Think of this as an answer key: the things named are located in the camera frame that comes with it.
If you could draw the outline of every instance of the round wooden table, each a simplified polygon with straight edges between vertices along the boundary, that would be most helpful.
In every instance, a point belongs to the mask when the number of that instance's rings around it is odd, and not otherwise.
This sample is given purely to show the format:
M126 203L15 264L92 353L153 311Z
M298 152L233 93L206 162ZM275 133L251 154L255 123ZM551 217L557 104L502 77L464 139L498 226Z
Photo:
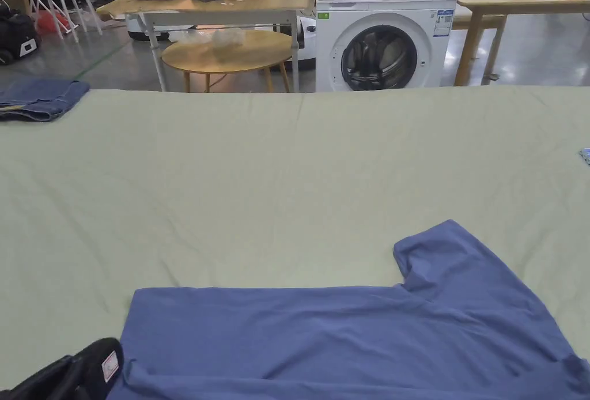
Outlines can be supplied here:
M191 73L205 75L205 92L210 90L212 74L243 73L264 70L269 92L273 92L270 67L278 65L285 89L289 92L289 79L285 61L291 58L291 36L274 31L245 30L243 44L215 47L206 44L172 44L162 53L162 61L184 72L185 91L191 92Z

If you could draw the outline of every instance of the plastic bag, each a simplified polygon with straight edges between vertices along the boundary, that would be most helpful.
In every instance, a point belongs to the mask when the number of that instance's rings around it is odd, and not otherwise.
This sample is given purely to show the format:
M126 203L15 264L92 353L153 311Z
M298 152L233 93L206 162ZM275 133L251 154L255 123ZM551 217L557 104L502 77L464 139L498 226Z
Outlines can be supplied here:
M230 45L243 45L246 40L246 31L241 28L171 31L169 40L179 41L181 44L208 44L208 42L213 42L215 48L221 48Z

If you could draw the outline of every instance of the washing machine label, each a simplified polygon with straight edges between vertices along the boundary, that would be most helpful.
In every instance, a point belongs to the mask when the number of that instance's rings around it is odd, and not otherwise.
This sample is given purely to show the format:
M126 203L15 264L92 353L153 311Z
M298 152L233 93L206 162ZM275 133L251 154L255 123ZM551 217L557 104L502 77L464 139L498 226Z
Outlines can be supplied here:
M455 10L438 10L434 23L434 37L448 36L451 32L452 15Z

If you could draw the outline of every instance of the t-shirt sleeve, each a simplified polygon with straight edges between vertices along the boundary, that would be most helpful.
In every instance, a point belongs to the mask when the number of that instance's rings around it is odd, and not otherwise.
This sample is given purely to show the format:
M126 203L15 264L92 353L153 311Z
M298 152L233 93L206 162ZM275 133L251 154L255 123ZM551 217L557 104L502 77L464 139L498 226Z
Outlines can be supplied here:
M543 309L542 302L484 244L448 220L395 244L404 288L456 308Z

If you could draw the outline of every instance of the blue t-shirt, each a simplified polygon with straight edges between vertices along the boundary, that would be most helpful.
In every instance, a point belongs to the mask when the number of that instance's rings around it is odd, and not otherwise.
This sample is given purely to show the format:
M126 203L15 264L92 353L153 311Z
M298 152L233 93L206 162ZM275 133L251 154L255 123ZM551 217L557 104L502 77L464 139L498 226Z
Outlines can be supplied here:
M109 399L590 399L543 303L457 223L394 256L393 287L137 291Z

